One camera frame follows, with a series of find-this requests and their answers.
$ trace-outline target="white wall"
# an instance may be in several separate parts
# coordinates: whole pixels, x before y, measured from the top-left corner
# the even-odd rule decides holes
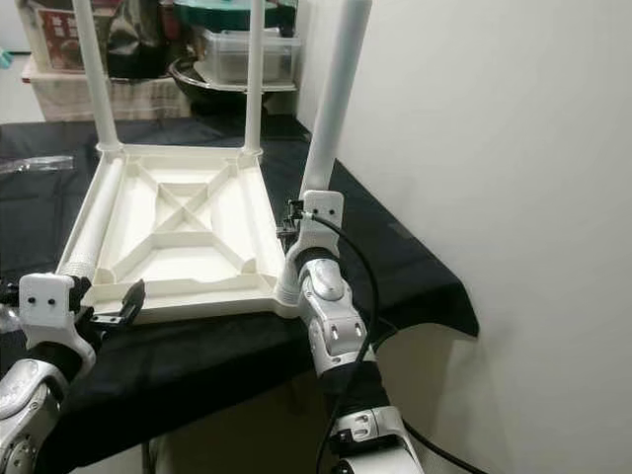
[[[30,51],[15,0],[0,0],[0,47],[7,51]]]
[[[299,8],[311,126],[340,2]],[[632,472],[631,18],[617,0],[374,0],[339,157],[482,326],[407,331],[385,378],[493,472]]]

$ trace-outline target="clear plastic container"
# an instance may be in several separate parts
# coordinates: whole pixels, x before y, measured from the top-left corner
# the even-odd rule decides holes
[[[249,32],[213,33],[203,30],[204,53],[200,64],[204,79],[216,84],[243,85],[248,79]],[[277,29],[264,35],[264,85],[293,85],[299,38],[282,38]]]

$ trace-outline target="black cable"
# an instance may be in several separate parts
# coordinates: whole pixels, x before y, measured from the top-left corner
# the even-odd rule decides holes
[[[318,447],[318,455],[316,457],[316,474],[319,474],[320,473],[320,464],[321,464],[321,461],[322,461],[322,458],[323,458],[323,454],[325,452],[325,446],[327,444],[327,439],[329,439],[329,435],[330,435],[330,433],[331,433],[331,431],[332,431],[332,429],[334,427],[334,423],[338,419],[338,414],[340,413],[340,410],[342,408],[343,402],[347,398],[347,394],[349,393],[349,388],[351,387],[351,384],[354,381],[354,377],[356,376],[357,368],[359,367],[361,361],[364,359],[364,356],[366,355],[366,352],[368,351],[368,348],[370,346],[371,335],[373,334],[373,331],[375,330],[375,327],[377,326],[377,323],[381,321],[383,324],[385,324],[387,326],[390,326],[391,330],[386,332],[384,335],[382,335],[381,338],[379,338],[377,341],[375,341],[375,343],[373,344],[373,347],[374,347],[376,352],[379,349],[379,347],[388,338],[390,338],[391,336],[394,336],[395,334],[397,334],[399,332],[399,328],[397,326],[395,326],[392,322],[388,321],[387,319],[384,319],[384,318],[381,318],[381,317],[378,316],[378,312],[379,312],[379,290],[378,290],[378,287],[377,287],[377,279],[375,278],[375,274],[373,273],[373,270],[371,268],[370,263],[368,262],[368,259],[362,253],[362,251],[359,249],[359,247],[350,239],[350,237],[345,233],[345,231],[343,229],[341,229],[340,227],[338,227],[337,225],[332,224],[330,221],[325,220],[325,219],[323,219],[322,217],[319,217],[316,214],[303,212],[303,215],[305,215],[308,218],[311,218],[312,220],[315,220],[316,222],[320,222],[325,227],[328,227],[329,229],[331,229],[334,232],[336,232],[352,248],[352,250],[355,252],[357,257],[361,260],[362,265],[364,266],[364,269],[366,270],[366,273],[368,274],[368,279],[370,281],[371,292],[372,292],[372,304],[371,304],[370,311],[368,312],[369,313],[369,318],[368,318],[368,325],[367,325],[367,329],[366,329],[366,337],[364,338],[364,341],[362,342],[362,346],[360,347],[359,352],[357,353],[357,357],[354,360],[354,366],[352,367],[352,372],[350,374],[350,377],[347,380],[347,383],[346,383],[345,387],[343,388],[343,391],[341,392],[340,396],[338,397],[338,400],[336,401],[336,405],[334,406],[334,409],[332,410],[332,414],[331,414],[331,416],[329,418],[329,422],[327,423],[327,428],[325,430],[325,434],[323,435],[323,439],[321,440],[320,445]],[[473,465],[469,464],[468,462],[463,461],[462,459],[459,459],[458,457],[456,457],[453,454],[447,452],[446,450],[441,449],[439,446],[437,446],[436,444],[432,443],[429,439],[427,439],[425,436],[423,436],[421,433],[419,433],[417,430],[415,430],[415,428],[413,428],[403,418],[402,418],[402,421],[403,421],[404,427],[406,428],[408,433],[410,433],[414,439],[416,439],[419,443],[421,443],[423,446],[425,446],[427,449],[429,449],[433,453],[437,454],[438,456],[442,457],[443,459],[451,462],[455,466],[458,466],[461,469],[463,469],[463,470],[465,470],[465,471],[467,471],[467,472],[469,472],[471,474],[488,474],[486,471],[483,471],[483,470],[479,469],[478,467],[473,466]]]
[[[406,420],[403,420],[403,422],[404,422],[404,427],[406,428],[408,433],[410,433],[413,436],[414,439],[416,439],[422,445],[427,447],[433,453],[438,454],[443,459],[445,459],[447,461],[450,461],[452,464],[454,464],[455,466],[460,467],[464,471],[471,472],[472,474],[488,474],[487,471],[483,471],[482,469],[479,469],[478,467],[473,466],[473,465],[465,462],[462,459],[459,459],[455,455],[450,454],[446,450],[441,449],[436,444],[434,444],[432,441],[430,441],[425,436],[423,436],[421,433],[419,433],[417,430],[415,430],[413,427],[411,427],[410,424]]]
[[[364,338],[364,341],[362,341],[362,345],[360,346],[359,351],[357,352],[357,356],[355,357],[354,365],[352,367],[349,378],[347,379],[347,383],[343,387],[343,390],[340,396],[338,397],[338,400],[336,400],[336,404],[334,405],[331,416],[329,417],[329,422],[327,422],[327,428],[325,429],[323,438],[321,439],[320,445],[318,446],[318,454],[316,456],[316,474],[319,474],[320,464],[323,459],[323,454],[325,453],[325,446],[327,445],[327,440],[329,439],[329,435],[332,432],[332,429],[334,428],[334,424],[336,423],[336,420],[339,418],[339,414],[341,412],[343,404],[347,398],[347,395],[349,394],[349,389],[352,383],[354,382],[354,378],[356,377],[357,369],[361,365],[362,361],[364,360],[364,356],[366,356],[366,353],[368,352],[368,348],[370,347],[370,344],[371,344],[371,335],[373,334],[375,327],[377,326],[377,322],[379,321],[379,318],[377,316],[377,313],[379,310],[379,290],[377,288],[377,279],[375,279],[375,274],[373,273],[373,270],[371,269],[371,265],[369,264],[368,259],[366,258],[362,250],[360,250],[357,247],[357,245],[349,238],[349,236],[347,235],[347,233],[345,233],[343,229],[341,229],[335,224],[332,224],[330,221],[325,220],[322,217],[319,217],[316,214],[304,212],[303,215],[305,215],[308,218],[311,218],[312,220],[315,220],[316,222],[320,222],[325,227],[328,227],[329,229],[336,232],[340,236],[340,238],[343,239],[347,243],[347,245],[349,245],[352,248],[352,250],[355,252],[357,257],[362,262],[362,265],[366,269],[366,272],[368,274],[368,279],[370,281],[371,293],[372,293],[371,307],[368,311],[369,316],[368,316],[368,323],[366,327],[366,337]]]
[[[385,333],[380,339],[375,341],[375,343],[373,344],[373,349],[376,352],[378,351],[379,347],[388,338],[390,338],[391,336],[395,336],[399,332],[399,330],[397,329],[397,326],[395,326],[390,321],[388,321],[386,319],[383,319],[383,318],[380,318],[380,321],[383,321],[384,323],[388,323],[389,326],[391,326],[391,328],[395,328],[395,330],[394,331],[391,330],[391,331]],[[423,436],[421,433],[419,433],[417,430],[415,430],[415,428],[413,428],[410,423],[408,423],[406,420],[404,420],[403,417],[402,417],[402,422],[404,423],[404,427],[406,428],[406,431],[408,433],[410,433],[411,436],[414,439],[416,439],[419,443],[421,443],[423,446],[428,448],[434,454],[437,454],[437,455],[441,456],[443,459],[451,462],[452,464],[460,467],[464,471],[470,472],[472,474],[488,474],[486,471],[483,471],[483,470],[479,469],[478,467],[473,466],[472,464],[469,464],[469,463],[465,462],[462,459],[459,459],[458,457],[456,457],[455,455],[447,452],[446,450],[441,449],[439,446],[437,446],[432,441],[430,441],[427,437]]]

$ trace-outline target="green lid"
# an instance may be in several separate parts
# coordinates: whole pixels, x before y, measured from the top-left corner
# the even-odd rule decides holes
[[[251,0],[176,0],[176,14],[191,26],[212,32],[250,30]],[[278,26],[277,5],[266,2],[266,28]]]

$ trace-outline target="black tablecloth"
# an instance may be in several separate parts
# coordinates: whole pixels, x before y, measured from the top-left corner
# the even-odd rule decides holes
[[[241,118],[118,124],[126,143],[238,146]],[[277,220],[298,194],[308,151],[292,118],[264,121],[262,172]],[[0,126],[0,162],[74,156],[74,170],[0,175],[0,271],[15,279],[53,271],[97,165],[91,123]],[[476,336],[459,279],[337,163],[332,189],[345,194],[344,227],[370,256],[383,318],[400,328],[434,322]],[[368,283],[349,249],[341,254],[357,305]],[[0,337],[0,370],[24,352],[21,333]],[[260,313],[139,326],[108,339],[90,374],[72,387],[39,468],[68,472],[234,405],[312,365],[298,320]]]

